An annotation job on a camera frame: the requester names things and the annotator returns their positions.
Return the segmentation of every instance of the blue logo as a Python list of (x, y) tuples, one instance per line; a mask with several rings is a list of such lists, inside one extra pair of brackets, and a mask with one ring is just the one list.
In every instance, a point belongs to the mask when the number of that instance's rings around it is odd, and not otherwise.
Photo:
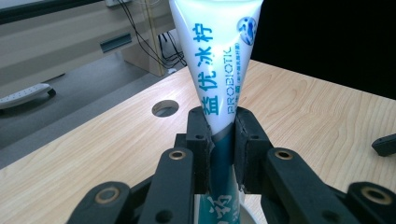
[(257, 22), (251, 17), (242, 18), (238, 22), (238, 32), (241, 35), (242, 40), (252, 46), (254, 43), (254, 37), (257, 33)]

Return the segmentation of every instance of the wood grain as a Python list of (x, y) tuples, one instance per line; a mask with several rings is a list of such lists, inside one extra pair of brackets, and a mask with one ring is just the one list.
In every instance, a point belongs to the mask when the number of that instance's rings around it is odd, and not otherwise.
[[(178, 102), (175, 115), (152, 115), (162, 100)], [(186, 132), (188, 111), (199, 104), (183, 69), (0, 170), (0, 223), (65, 223), (96, 185), (136, 185)], [(395, 101), (251, 61), (240, 105), (274, 146), (297, 151), (325, 183), (346, 191), (371, 181), (396, 191), (396, 156), (371, 148), (396, 133)], [(247, 196), (247, 205), (263, 222), (260, 197)]]

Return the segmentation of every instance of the wooden table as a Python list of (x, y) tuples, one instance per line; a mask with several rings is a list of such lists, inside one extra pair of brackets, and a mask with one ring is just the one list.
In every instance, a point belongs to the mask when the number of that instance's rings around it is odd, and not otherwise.
[[(162, 100), (180, 109), (155, 117), (151, 109)], [(186, 132), (188, 111), (198, 105), (185, 68), (2, 169), (0, 223), (65, 223), (94, 186), (136, 185)], [(274, 146), (297, 151), (327, 184), (346, 191), (351, 182), (371, 181), (396, 191), (396, 156), (371, 148), (396, 133), (395, 101), (251, 61), (240, 105)], [(259, 201), (247, 197), (263, 220)]]

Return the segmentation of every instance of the white toothpaste tube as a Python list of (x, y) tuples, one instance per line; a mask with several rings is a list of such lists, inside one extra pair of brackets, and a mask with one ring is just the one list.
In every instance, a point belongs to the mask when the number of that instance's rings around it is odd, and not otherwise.
[(233, 122), (262, 0), (170, 0), (181, 47), (215, 147), (199, 223), (239, 223)]

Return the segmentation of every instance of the gray floor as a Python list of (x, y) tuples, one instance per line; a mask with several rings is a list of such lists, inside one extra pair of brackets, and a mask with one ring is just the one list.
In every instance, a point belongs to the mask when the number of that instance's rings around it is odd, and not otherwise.
[(0, 116), (0, 169), (167, 76), (133, 66), (118, 52), (47, 81), (56, 96), (43, 94)]

